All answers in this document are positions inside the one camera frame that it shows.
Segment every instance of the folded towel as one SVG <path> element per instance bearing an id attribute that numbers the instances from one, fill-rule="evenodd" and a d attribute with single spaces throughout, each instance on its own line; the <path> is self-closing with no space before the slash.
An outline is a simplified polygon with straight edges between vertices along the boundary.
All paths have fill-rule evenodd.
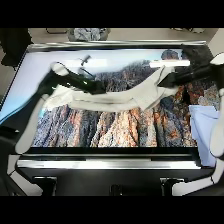
<path id="1" fill-rule="evenodd" d="M 210 152 L 210 140 L 213 127 L 215 126 L 219 111 L 214 106 L 190 105 L 191 134 L 197 141 L 198 152 L 203 166 L 214 167 L 215 157 Z"/>

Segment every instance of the white fabric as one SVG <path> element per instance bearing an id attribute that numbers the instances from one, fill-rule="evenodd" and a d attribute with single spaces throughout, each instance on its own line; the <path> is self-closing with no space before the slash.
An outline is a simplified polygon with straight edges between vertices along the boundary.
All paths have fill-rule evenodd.
<path id="1" fill-rule="evenodd" d="M 52 110 L 55 107 L 68 104 L 72 109 L 104 112 L 119 112 L 137 107 L 145 110 L 156 106 L 162 98 L 177 92 L 178 88 L 169 89 L 157 86 L 172 71 L 173 68 L 163 66 L 130 90 L 106 94 L 91 95 L 58 85 L 44 108 Z"/>
<path id="2" fill-rule="evenodd" d="M 214 167 L 216 159 L 210 152 L 210 141 L 219 111 L 214 106 L 200 105 L 190 105 L 189 110 L 192 138 L 197 141 L 201 164 Z"/>

